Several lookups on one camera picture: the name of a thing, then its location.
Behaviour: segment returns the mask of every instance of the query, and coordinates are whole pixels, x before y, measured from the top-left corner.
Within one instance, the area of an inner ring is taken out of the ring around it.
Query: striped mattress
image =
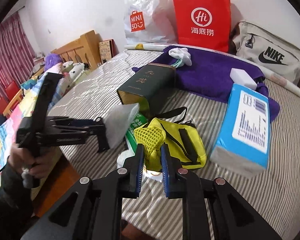
[[[106,117],[113,105],[120,104],[116,89],[134,74],[131,68],[141,67],[160,54],[140,50],[118,54],[76,85],[49,115]],[[270,80],[265,82],[270,97],[281,107],[271,123],[267,170],[247,179],[208,160],[196,173],[206,179],[225,178],[287,240],[300,230],[300,98]],[[179,90],[163,112],[181,106],[188,108],[185,121],[192,120],[197,126],[210,154],[227,105]],[[61,150],[80,175],[97,179],[117,168],[116,159],[124,145],[97,153],[98,140],[90,137],[85,145],[64,146]],[[153,179],[143,178],[138,199],[123,200],[122,218],[156,239],[182,239],[182,201],[165,198],[162,183]]]

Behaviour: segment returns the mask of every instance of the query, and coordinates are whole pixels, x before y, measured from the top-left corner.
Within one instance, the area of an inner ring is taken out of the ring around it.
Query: dark sleeve
[[[32,215],[30,191],[23,187],[21,175],[7,163],[1,173],[0,231],[8,233],[12,239],[20,237]]]

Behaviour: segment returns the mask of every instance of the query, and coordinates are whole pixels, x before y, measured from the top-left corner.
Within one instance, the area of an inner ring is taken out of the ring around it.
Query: colorful blanket
[[[38,98],[40,88],[46,74],[43,75],[37,84],[25,95],[23,100],[13,110],[10,118],[0,126],[0,169],[6,164],[7,158],[10,154],[11,144],[16,141],[16,132],[23,117],[31,116],[35,103]],[[48,112],[51,108],[64,96],[65,79],[62,78],[56,88],[51,103],[49,104]]]

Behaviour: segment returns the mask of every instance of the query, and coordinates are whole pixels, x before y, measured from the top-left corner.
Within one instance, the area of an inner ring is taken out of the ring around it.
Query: bed
[[[50,115],[106,117],[113,105],[120,104],[116,89],[134,74],[131,68],[141,67],[160,54],[158,51],[140,50],[118,54],[66,94]],[[279,115],[271,124],[267,170],[247,179],[208,160],[196,173],[207,179],[225,178],[282,239],[293,239],[300,230],[300,98],[270,80],[265,82],[270,97],[281,106]],[[188,107],[185,120],[192,120],[197,126],[209,155],[227,105],[179,90],[162,111],[181,106]],[[81,176],[96,179],[117,168],[116,160],[124,145],[97,153],[98,141],[90,137],[85,145],[64,146],[61,150]],[[182,239],[181,200],[165,198],[162,184],[150,178],[143,177],[138,199],[123,200],[122,218],[156,239]]]
[[[64,62],[71,60],[74,63],[87,63],[90,69],[96,69],[98,63],[101,63],[98,43],[98,34],[94,31],[90,31],[81,35],[77,40],[62,46],[59,49],[53,50],[52,53],[59,54]],[[16,131],[22,118],[31,116],[42,83],[43,77],[41,77],[37,84],[24,96],[13,112],[10,111],[9,107],[6,109],[6,114],[9,114],[10,117],[0,126],[0,169],[5,165],[7,157],[10,154],[11,144],[15,141]],[[49,109],[64,96],[67,90],[65,78],[62,78],[58,84],[53,100],[50,103]],[[62,152],[58,147],[55,147],[54,151],[56,154],[54,155],[53,163],[56,164],[62,155]],[[40,187],[32,190],[32,198],[35,198],[39,190]]]

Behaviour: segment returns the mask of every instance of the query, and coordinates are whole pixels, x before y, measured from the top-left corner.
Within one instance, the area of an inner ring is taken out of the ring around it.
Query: wooden floor
[[[33,200],[34,213],[37,217],[49,208],[80,178],[79,174],[62,155],[41,190]],[[155,240],[133,225],[128,224],[122,231],[123,240]]]

